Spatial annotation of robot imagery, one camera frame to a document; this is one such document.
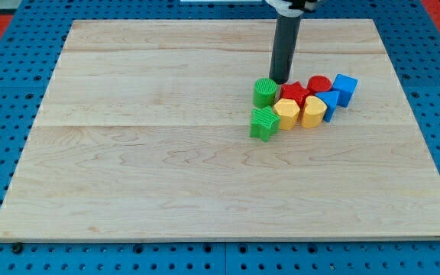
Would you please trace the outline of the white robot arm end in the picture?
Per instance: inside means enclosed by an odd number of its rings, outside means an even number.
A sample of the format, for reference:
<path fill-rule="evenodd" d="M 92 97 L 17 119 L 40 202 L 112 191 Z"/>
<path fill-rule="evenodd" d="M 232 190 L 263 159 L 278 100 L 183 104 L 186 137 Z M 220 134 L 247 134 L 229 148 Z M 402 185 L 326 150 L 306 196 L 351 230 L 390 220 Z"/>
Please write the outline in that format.
<path fill-rule="evenodd" d="M 277 14 L 288 18 L 300 17 L 305 13 L 313 13 L 325 0 L 266 0 Z"/>

